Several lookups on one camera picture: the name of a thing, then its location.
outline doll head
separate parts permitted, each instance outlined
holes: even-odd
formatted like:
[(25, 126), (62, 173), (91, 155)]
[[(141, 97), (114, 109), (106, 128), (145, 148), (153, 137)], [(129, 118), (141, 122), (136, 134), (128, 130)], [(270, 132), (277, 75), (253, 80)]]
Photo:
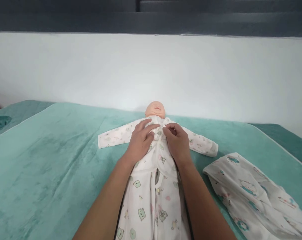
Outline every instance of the doll head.
[(162, 103), (154, 101), (149, 104), (147, 110), (145, 110), (145, 117), (152, 115), (159, 116), (160, 118), (165, 118), (165, 110)]

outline finger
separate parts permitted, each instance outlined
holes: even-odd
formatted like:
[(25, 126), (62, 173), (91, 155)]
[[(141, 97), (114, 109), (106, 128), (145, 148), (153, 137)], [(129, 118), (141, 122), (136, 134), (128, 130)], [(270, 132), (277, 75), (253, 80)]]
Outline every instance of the finger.
[(137, 131), (141, 131), (142, 129), (145, 128), (145, 125), (147, 125), (149, 122), (151, 122), (152, 119), (144, 119), (143, 121), (139, 122), (136, 126), (135, 126), (135, 130)]
[(153, 139), (154, 139), (154, 132), (149, 132), (144, 142), (149, 147)]
[(169, 123), (165, 126), (169, 129), (173, 128), (177, 132), (177, 134), (184, 132), (183, 128), (177, 123)]
[(160, 124), (151, 124), (149, 126), (147, 126), (145, 129), (142, 130), (142, 136), (146, 137), (147, 134), (152, 130), (155, 129), (157, 127), (160, 127)]
[(162, 131), (163, 131), (164, 135), (165, 135), (167, 138), (172, 138), (172, 137), (174, 137), (174, 134), (170, 131), (169, 128), (164, 127), (164, 128), (162, 129)]
[(177, 131), (176, 131), (175, 129), (173, 129), (173, 128), (170, 128), (170, 132), (172, 132), (172, 134), (173, 134), (174, 136), (177, 135)]

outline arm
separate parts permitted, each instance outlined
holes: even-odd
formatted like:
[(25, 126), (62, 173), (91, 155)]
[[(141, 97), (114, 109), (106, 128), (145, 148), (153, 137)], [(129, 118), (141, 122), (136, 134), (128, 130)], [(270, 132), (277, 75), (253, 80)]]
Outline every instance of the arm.
[(98, 136), (99, 148), (112, 147), (123, 143), (129, 143), (134, 128), (142, 120), (143, 118), (100, 134)]
[(185, 127), (182, 127), (182, 129), (188, 134), (191, 150), (209, 157), (217, 156), (219, 146), (215, 142), (202, 135), (195, 134)]
[(159, 127), (159, 124), (153, 124), (145, 128), (150, 121), (151, 119), (146, 119), (136, 125), (127, 151), (115, 165), (73, 240), (114, 238), (121, 201), (132, 168), (144, 157), (154, 139), (154, 133), (150, 131)]
[(206, 239), (235, 240), (234, 233), (192, 162), (188, 134), (177, 123), (167, 124), (163, 133), (179, 170), (194, 239), (206, 236)]

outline white onesie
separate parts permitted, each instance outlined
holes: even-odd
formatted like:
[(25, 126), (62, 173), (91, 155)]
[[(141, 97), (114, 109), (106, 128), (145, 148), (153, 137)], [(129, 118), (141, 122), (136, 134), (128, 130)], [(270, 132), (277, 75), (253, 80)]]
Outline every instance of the white onesie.
[(248, 240), (302, 239), (302, 211), (285, 190), (238, 153), (203, 169)]
[[(169, 152), (162, 128), (175, 123), (169, 118), (149, 117), (160, 124), (152, 130), (154, 140), (147, 154), (135, 165), (124, 193), (115, 239), (191, 239), (184, 194), (177, 168)], [(135, 126), (142, 118), (99, 135), (99, 148), (130, 142)], [(189, 136), (190, 149), (215, 157), (218, 145), (183, 127)]]

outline fleece blanket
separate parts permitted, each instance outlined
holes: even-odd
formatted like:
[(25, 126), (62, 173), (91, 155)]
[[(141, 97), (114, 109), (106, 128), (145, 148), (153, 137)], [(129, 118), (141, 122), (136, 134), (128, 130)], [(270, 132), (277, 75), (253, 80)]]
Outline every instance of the fleece blanket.
[[(98, 135), (142, 117), (141, 112), (56, 103), (2, 133), (0, 239), (71, 239), (128, 146), (98, 149)], [(219, 144), (216, 158), (192, 152), (200, 174), (219, 157), (238, 152), (302, 209), (302, 164), (260, 130), (238, 122), (168, 117)], [(245, 239), (202, 177), (237, 238)]]

